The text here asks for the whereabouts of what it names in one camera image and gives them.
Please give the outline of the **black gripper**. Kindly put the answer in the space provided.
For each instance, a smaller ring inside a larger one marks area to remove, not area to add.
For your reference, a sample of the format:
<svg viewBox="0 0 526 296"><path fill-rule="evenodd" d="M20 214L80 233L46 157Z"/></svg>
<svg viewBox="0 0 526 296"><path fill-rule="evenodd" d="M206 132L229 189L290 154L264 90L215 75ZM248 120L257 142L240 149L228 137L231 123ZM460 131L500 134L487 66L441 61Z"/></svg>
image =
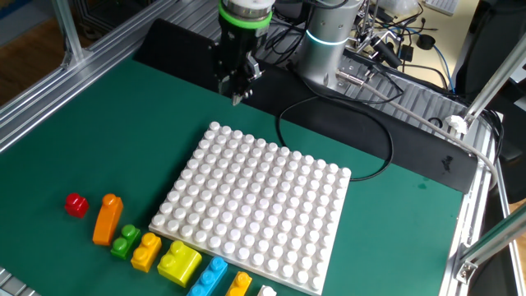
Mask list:
<svg viewBox="0 0 526 296"><path fill-rule="evenodd" d="M255 82L263 71L255 59L257 49L263 45L269 26L248 29L219 20L221 36L215 47L215 70L218 78L218 92L230 96L230 81L233 83L232 104L236 106L253 94Z"/></svg>

